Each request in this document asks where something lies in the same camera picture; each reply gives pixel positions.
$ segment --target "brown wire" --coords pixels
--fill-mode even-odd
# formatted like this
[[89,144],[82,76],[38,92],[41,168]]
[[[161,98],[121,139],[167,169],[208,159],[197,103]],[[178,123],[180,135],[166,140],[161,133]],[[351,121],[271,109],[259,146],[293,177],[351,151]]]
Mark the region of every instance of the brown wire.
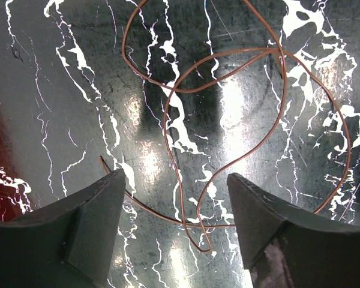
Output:
[[[126,63],[128,64],[129,67],[131,67],[131,69],[140,77],[142,77],[145,80],[150,81],[151,83],[154,83],[162,88],[166,88],[170,90],[170,94],[168,96],[168,99],[166,101],[166,105],[165,105],[165,109],[164,109],[164,119],[163,119],[163,131],[164,131],[164,140],[165,140],[165,144],[166,144],[166,148],[169,154],[169,157],[171,159],[171,162],[175,168],[175,173],[176,173],[176,177],[178,179],[178,183],[179,183],[179,193],[180,193],[180,204],[181,204],[181,215],[182,215],[182,221],[178,221],[172,218],[169,218],[167,216],[164,216],[156,211],[154,211],[153,209],[147,207],[146,205],[142,204],[140,201],[138,201],[137,199],[133,198],[129,193],[126,192],[127,197],[129,197],[134,203],[138,204],[142,209],[156,215],[157,217],[160,217],[164,220],[176,223],[176,224],[181,224],[185,227],[185,232],[187,234],[187,236],[189,237],[190,241],[192,242],[192,244],[201,252],[209,252],[212,250],[212,244],[211,244],[211,240],[207,234],[206,229],[207,228],[215,228],[215,227],[232,227],[234,226],[234,224],[223,224],[223,225],[205,225],[201,219],[200,216],[200,205],[202,202],[202,199],[206,193],[206,190],[208,188],[208,186],[210,185],[210,183],[214,180],[214,178],[220,174],[223,170],[227,169],[228,167],[230,167],[231,165],[235,164],[236,162],[242,160],[243,158],[249,156],[250,154],[252,154],[253,152],[255,152],[256,150],[258,150],[264,143],[265,141],[268,140],[268,138],[271,136],[271,134],[274,132],[274,130],[276,129],[282,115],[284,112],[284,106],[285,106],[285,102],[286,102],[286,94],[287,94],[287,65],[286,65],[286,60],[285,60],[285,56],[289,56],[291,58],[293,58],[298,64],[300,64],[305,70],[306,72],[310,75],[310,77],[321,87],[324,89],[324,91],[327,93],[330,101],[333,103],[334,107],[336,108],[340,119],[343,123],[343,127],[344,127],[344,132],[346,135],[346,139],[347,139],[347,160],[346,160],[346,165],[344,168],[344,173],[342,178],[340,179],[339,183],[337,184],[336,188],[333,190],[333,192],[323,201],[323,203],[314,211],[314,213],[318,213],[320,212],[330,201],[331,199],[335,196],[337,190],[341,187],[341,185],[343,184],[343,182],[345,181],[345,178],[347,177],[347,172],[350,166],[350,153],[351,153],[351,142],[350,142],[350,135],[349,135],[349,131],[348,131],[348,127],[347,124],[345,122],[345,119],[343,117],[343,115],[341,114],[340,111],[340,107],[338,105],[338,103],[334,100],[331,92],[324,86],[324,84],[315,76],[313,75],[313,73],[304,65],[304,63],[302,63],[302,61],[300,59],[298,59],[295,55],[293,55],[292,53],[285,51],[282,49],[281,44],[276,36],[276,34],[274,33],[274,31],[272,30],[272,28],[267,24],[267,22],[265,21],[265,19],[256,11],[256,9],[251,5],[251,3],[249,2],[249,0],[243,0],[243,2],[247,5],[247,7],[252,11],[252,13],[255,14],[255,16],[263,23],[264,27],[268,30],[268,32],[270,33],[270,35],[272,36],[272,38],[274,39],[277,48],[245,48],[245,49],[235,49],[235,50],[231,50],[231,51],[226,51],[226,52],[220,52],[220,53],[215,53],[213,55],[209,55],[205,58],[203,58],[202,60],[198,61],[197,63],[195,63],[191,68],[189,68],[174,84],[173,87],[169,87],[163,83],[160,83],[157,80],[154,80],[150,77],[148,77],[147,75],[143,74],[142,72],[140,72],[132,63],[131,61],[128,59],[126,51],[125,51],[125,47],[126,47],[126,43],[127,43],[127,37],[128,37],[128,33],[130,30],[130,26],[131,23],[133,21],[133,19],[135,18],[136,14],[140,11],[140,9],[147,3],[148,0],[142,0],[138,6],[134,9],[134,11],[132,12],[132,15],[130,16],[128,23],[125,27],[125,34],[123,36],[122,39],[122,56],[124,58],[124,60],[126,61]],[[221,56],[225,56],[225,55],[232,55],[232,54],[237,54],[237,53],[244,53],[244,52],[261,52],[259,55],[255,56],[254,58],[252,58],[251,60],[249,60],[248,62],[242,64],[240,67],[238,67],[237,69],[233,70],[232,72],[218,78],[215,79],[207,84],[204,84],[198,88],[194,88],[194,89],[179,89],[178,86],[180,85],[180,83],[199,65],[201,65],[202,63],[210,60],[210,59],[214,59],[217,57],[221,57]],[[272,125],[271,129],[268,131],[268,133],[266,134],[266,136],[251,150],[249,150],[247,153],[245,153],[244,155],[240,156],[239,158],[233,160],[232,162],[226,164],[224,167],[220,168],[217,172],[215,172],[212,177],[210,178],[210,180],[206,183],[204,189],[202,190],[200,196],[199,196],[199,200],[196,206],[196,215],[197,218],[200,221],[200,224],[193,224],[193,223],[189,223],[186,222],[186,217],[185,217],[185,210],[184,210],[184,191],[183,191],[183,187],[182,187],[182,182],[181,182],[181,178],[179,175],[179,171],[178,171],[178,167],[176,165],[176,161],[173,158],[169,143],[168,143],[168,138],[167,138],[167,127],[166,127],[166,122],[167,122],[167,114],[168,114],[168,110],[169,110],[169,103],[170,103],[170,99],[173,95],[173,93],[175,92],[180,92],[180,93],[195,93],[198,91],[201,91],[207,87],[210,87],[226,78],[228,78],[229,76],[237,73],[238,71],[246,68],[247,66],[249,66],[250,64],[254,63],[255,61],[257,61],[258,59],[264,57],[265,55],[269,55],[272,54],[274,56],[276,56],[276,60],[280,66],[280,70],[281,70],[281,77],[283,79],[283,94],[281,97],[281,103],[280,103],[280,111],[278,113],[278,116],[274,122],[274,124]],[[105,162],[102,159],[102,157],[100,158],[103,167],[105,169],[105,171],[107,172],[107,169],[105,167]],[[198,246],[198,244],[193,240],[192,236],[190,235],[187,226],[189,227],[197,227],[197,228],[201,228],[203,229],[203,232],[205,234],[207,243],[208,243],[208,249],[204,250],[202,248],[200,248]]]

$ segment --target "electrical cable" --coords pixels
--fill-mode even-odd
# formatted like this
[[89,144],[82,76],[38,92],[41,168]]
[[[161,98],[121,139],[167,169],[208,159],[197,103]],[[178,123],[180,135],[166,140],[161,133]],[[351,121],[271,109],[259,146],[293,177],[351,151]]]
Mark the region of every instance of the electrical cable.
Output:
[[[298,59],[294,54],[283,50],[275,32],[272,30],[272,28],[267,24],[267,22],[265,21],[265,19],[259,14],[259,12],[257,12],[257,10],[251,5],[251,3],[249,2],[249,0],[243,0],[243,2],[247,5],[247,7],[251,10],[251,12],[261,21],[261,23],[264,25],[264,27],[268,30],[268,32],[270,33],[270,35],[272,36],[273,40],[275,41],[277,48],[269,48],[269,47],[259,47],[259,48],[244,48],[244,49],[235,49],[235,50],[231,50],[231,51],[225,51],[225,52],[219,52],[219,53],[215,53],[213,55],[209,55],[201,60],[199,60],[198,62],[196,62],[192,67],[190,67],[174,84],[173,87],[167,86],[163,83],[160,83],[157,80],[154,80],[150,77],[148,77],[147,75],[145,75],[144,73],[142,73],[141,71],[139,71],[137,69],[137,67],[135,67],[131,61],[128,59],[127,54],[126,54],[126,45],[127,45],[127,37],[128,37],[128,33],[130,30],[130,26],[132,24],[132,21],[134,20],[136,14],[140,11],[140,9],[148,2],[148,0],[142,0],[137,7],[134,9],[134,11],[132,12],[128,23],[125,27],[125,32],[124,32],[124,36],[122,39],[122,57],[125,60],[125,62],[127,63],[127,65],[141,78],[156,84],[162,88],[166,88],[170,90],[170,94],[168,96],[168,99],[166,101],[166,105],[164,108],[164,117],[163,117],[163,134],[164,134],[164,141],[166,144],[166,148],[168,151],[168,155],[171,159],[171,162],[174,166],[174,170],[176,173],[176,177],[178,180],[178,184],[179,184],[179,194],[180,194],[180,205],[181,205],[181,217],[182,220],[178,221],[175,219],[172,219],[170,217],[164,216],[156,211],[154,211],[153,209],[149,208],[148,206],[146,206],[145,204],[143,204],[142,202],[140,202],[139,200],[135,199],[134,197],[132,197],[131,193],[129,193],[128,191],[125,192],[125,195],[131,199],[134,203],[136,203],[137,205],[139,205],[142,209],[154,214],[157,217],[160,217],[164,220],[176,223],[176,224],[181,224],[184,226],[185,228],[185,232],[187,234],[187,236],[189,237],[190,241],[192,242],[192,244],[200,251],[200,252],[209,252],[212,251],[212,243],[211,240],[208,236],[208,232],[207,229],[209,228],[216,228],[216,227],[232,227],[234,226],[234,224],[219,224],[219,225],[205,225],[203,223],[203,220],[200,216],[200,205],[202,202],[202,199],[206,193],[206,190],[208,188],[208,186],[210,185],[210,183],[214,180],[214,178],[220,174],[222,171],[224,171],[225,169],[227,169],[228,167],[230,167],[231,165],[237,163],[238,161],[244,159],[245,157],[249,156],[250,154],[252,154],[253,152],[255,152],[256,150],[258,150],[271,136],[271,134],[275,131],[275,129],[277,128],[277,125],[281,119],[281,117],[283,116],[283,112],[284,112],[284,107],[285,107],[285,102],[286,102],[286,95],[287,95],[287,65],[286,65],[286,56],[292,58],[293,60],[295,60],[299,65],[301,65],[304,70],[308,73],[308,75],[311,77],[311,79],[313,81],[315,81],[327,94],[331,104],[333,104],[334,108],[336,109],[342,123],[343,123],[343,129],[344,129],[344,133],[346,135],[346,140],[347,140],[347,158],[346,158],[346,164],[345,164],[345,168],[344,168],[344,172],[343,172],[343,176],[341,177],[340,181],[338,182],[338,184],[336,185],[336,188],[328,195],[328,197],[322,202],[322,204],[314,211],[315,214],[319,213],[331,200],[332,198],[336,195],[338,189],[342,186],[343,182],[345,181],[346,177],[347,177],[347,173],[348,173],[348,169],[350,167],[350,161],[351,161],[351,142],[350,142],[350,134],[348,131],[348,127],[347,124],[345,122],[344,116],[341,113],[340,107],[338,105],[338,103],[335,101],[335,99],[333,98],[331,92],[325,87],[325,85],[304,65],[304,63]],[[219,77],[207,84],[204,84],[198,88],[193,88],[193,89],[179,89],[178,86],[181,84],[181,82],[194,70],[196,69],[196,67],[198,67],[199,65],[201,65],[202,63],[210,60],[210,59],[214,59],[217,57],[221,57],[221,56],[226,56],[226,55],[232,55],[232,54],[237,54],[237,53],[245,53],[245,52],[261,52],[260,54],[258,54],[257,56],[255,56],[254,58],[252,58],[251,60],[247,61],[246,63],[242,64],[240,67],[238,67],[237,69],[227,73],[226,75]],[[248,67],[249,65],[251,65],[252,63],[256,62],[257,60],[259,60],[260,58],[266,56],[266,55],[273,55],[278,63],[278,66],[280,67],[280,71],[281,71],[281,78],[283,80],[283,94],[281,97],[281,101],[280,101],[280,109],[278,111],[278,116],[276,117],[275,122],[273,123],[271,129],[267,132],[267,134],[264,136],[264,138],[251,150],[249,150],[247,153],[245,153],[244,155],[240,156],[239,158],[231,161],[230,163],[226,164],[225,166],[223,166],[222,168],[218,169],[213,175],[212,177],[209,179],[209,181],[206,183],[206,185],[204,186],[204,189],[202,190],[199,199],[197,201],[197,206],[196,206],[196,215],[197,218],[199,219],[200,224],[193,224],[193,223],[189,223],[187,222],[185,219],[185,209],[184,209],[184,191],[183,191],[183,187],[182,187],[182,182],[181,182],[181,178],[180,178],[180,174],[179,174],[179,170],[178,167],[176,165],[176,161],[173,158],[172,152],[171,152],[171,148],[169,146],[168,143],[168,138],[167,138],[167,117],[168,117],[168,110],[169,110],[169,103],[170,103],[170,99],[173,95],[173,93],[178,92],[178,93],[195,93],[198,91],[201,91],[207,87],[210,87],[228,77],[230,77],[231,75],[234,75],[235,73],[245,69],[246,67]],[[102,157],[100,157],[100,161],[103,164],[103,167],[106,171],[106,173],[108,173],[110,171],[109,168],[106,167],[106,163],[104,161],[104,159]],[[188,231],[188,227],[197,227],[197,228],[201,228],[203,230],[203,233],[205,234],[205,238],[206,241],[208,243],[208,248],[207,249],[202,249],[192,238],[192,236],[190,235],[189,231]]]

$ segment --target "metal floor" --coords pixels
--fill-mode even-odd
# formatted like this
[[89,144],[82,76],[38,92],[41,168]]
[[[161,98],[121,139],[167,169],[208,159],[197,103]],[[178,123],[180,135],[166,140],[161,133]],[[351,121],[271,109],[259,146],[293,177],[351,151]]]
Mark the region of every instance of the metal floor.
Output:
[[[282,35],[285,49],[323,79],[342,107],[352,167],[321,215],[360,225],[360,1],[252,2]],[[161,129],[167,96],[121,57],[135,6],[134,0],[0,1],[0,219],[95,182],[104,176],[99,155],[125,170],[128,189],[140,201],[179,217],[178,186]],[[127,44],[142,71],[169,83],[211,53],[264,47],[270,40],[240,0],[150,0]],[[253,56],[211,60],[183,86],[200,86]],[[308,211],[342,175],[346,142],[340,119],[303,70],[287,63],[284,118],[263,147],[214,181],[202,205],[210,223],[233,223],[226,187],[231,172]],[[197,221],[196,199],[212,173],[268,132],[281,86],[275,61],[263,58],[219,85],[175,96],[168,134],[189,221]],[[192,233],[203,244],[200,231]],[[214,251],[200,254],[181,227],[126,200],[110,287],[250,287],[235,229],[216,229],[211,238]]]

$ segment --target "dark plastic piece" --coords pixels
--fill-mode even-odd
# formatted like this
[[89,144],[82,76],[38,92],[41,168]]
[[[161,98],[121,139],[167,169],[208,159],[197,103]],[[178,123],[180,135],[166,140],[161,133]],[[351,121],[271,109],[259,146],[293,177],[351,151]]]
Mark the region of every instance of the dark plastic piece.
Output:
[[0,222],[0,288],[106,287],[125,191],[123,170]]
[[360,288],[360,227],[315,215],[239,174],[227,180],[254,288]]

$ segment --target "scratch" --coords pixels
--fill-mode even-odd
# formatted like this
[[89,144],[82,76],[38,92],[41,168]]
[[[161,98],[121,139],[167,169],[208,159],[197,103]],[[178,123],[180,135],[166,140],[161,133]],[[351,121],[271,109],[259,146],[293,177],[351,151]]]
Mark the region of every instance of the scratch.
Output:
[[345,213],[347,212],[347,210],[352,206],[352,204],[353,204],[353,199],[355,198],[355,194],[356,194],[356,192],[359,190],[359,188],[360,188],[360,183],[358,184],[358,186],[356,187],[356,189],[353,191],[353,193],[352,193],[352,195],[351,195],[351,198],[350,198],[350,200],[349,200],[349,202],[348,202],[348,204],[347,204],[347,207],[345,208],[344,212],[342,213],[339,221],[340,221],[341,219],[343,219],[343,217],[344,217]]
[[304,165],[308,168],[308,166],[307,166],[307,164],[306,164],[306,162],[305,162],[304,158],[302,157],[302,155],[301,155],[301,153],[300,153],[299,149],[296,147],[296,145],[295,145],[295,143],[292,141],[292,139],[291,139],[290,141],[291,141],[291,143],[292,143],[293,147],[295,147],[295,148],[296,148],[296,151],[297,151],[297,152],[298,152],[298,154],[300,155],[300,158],[301,158],[301,160],[303,161]]
[[217,11],[216,6],[215,6],[215,4],[214,4],[214,2],[213,2],[212,0],[211,0],[211,4],[212,4],[212,6],[214,7],[214,10],[216,11],[217,17],[220,19],[220,21],[221,21],[221,23],[223,24],[225,30],[227,31],[227,33],[228,33],[228,35],[229,35],[229,38],[236,44],[236,42],[235,42],[234,39],[232,38],[230,32],[228,31],[227,26],[224,24],[222,18],[220,17],[220,14],[219,14],[219,12]]

